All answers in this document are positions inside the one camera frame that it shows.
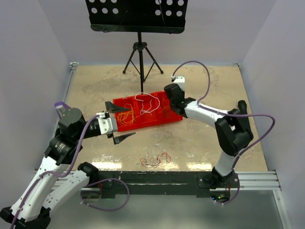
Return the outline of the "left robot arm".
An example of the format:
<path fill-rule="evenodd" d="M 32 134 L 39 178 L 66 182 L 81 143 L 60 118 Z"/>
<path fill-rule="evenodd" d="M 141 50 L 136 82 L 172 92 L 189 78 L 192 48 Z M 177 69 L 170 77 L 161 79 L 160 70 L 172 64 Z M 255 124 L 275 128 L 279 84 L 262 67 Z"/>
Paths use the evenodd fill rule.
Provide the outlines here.
<path fill-rule="evenodd" d="M 59 116 L 55 136 L 47 147 L 42 162 L 22 196 L 10 207 L 3 208 L 0 217 L 12 229 L 45 229 L 51 214 L 71 195 L 83 187 L 100 186 L 99 170 L 88 162 L 71 170 L 86 138 L 105 135 L 119 144 L 130 134 L 114 136 L 117 121 L 111 114 L 127 112 L 129 108 L 105 102 L 105 110 L 85 120 L 78 108 L 64 102 L 55 103 Z"/>

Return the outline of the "red three-compartment bin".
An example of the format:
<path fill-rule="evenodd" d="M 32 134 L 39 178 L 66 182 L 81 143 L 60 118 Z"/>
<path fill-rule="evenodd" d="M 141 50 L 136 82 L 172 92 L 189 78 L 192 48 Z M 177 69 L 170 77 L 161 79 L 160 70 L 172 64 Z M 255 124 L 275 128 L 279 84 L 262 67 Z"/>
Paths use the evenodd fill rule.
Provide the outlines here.
<path fill-rule="evenodd" d="M 115 114 L 119 132 L 175 123 L 183 120 L 170 108 L 164 91 L 138 93 L 133 96 L 115 98 L 112 102 L 129 112 Z"/>

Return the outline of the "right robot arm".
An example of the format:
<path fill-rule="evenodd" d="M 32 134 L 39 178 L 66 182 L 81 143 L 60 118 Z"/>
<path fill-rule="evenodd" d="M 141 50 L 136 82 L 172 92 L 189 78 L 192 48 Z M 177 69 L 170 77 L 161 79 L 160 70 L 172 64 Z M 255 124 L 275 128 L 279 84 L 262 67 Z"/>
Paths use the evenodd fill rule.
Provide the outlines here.
<path fill-rule="evenodd" d="M 185 98 L 184 91 L 178 84 L 164 87 L 170 108 L 177 115 L 207 124 L 216 130 L 222 150 L 217 164 L 212 169 L 212 181 L 217 187 L 224 187 L 229 182 L 237 155 L 245 149 L 254 136 L 247 115 L 247 104 L 238 102 L 238 108 L 231 111 L 215 111 L 209 106 L 198 103 L 193 98 Z"/>

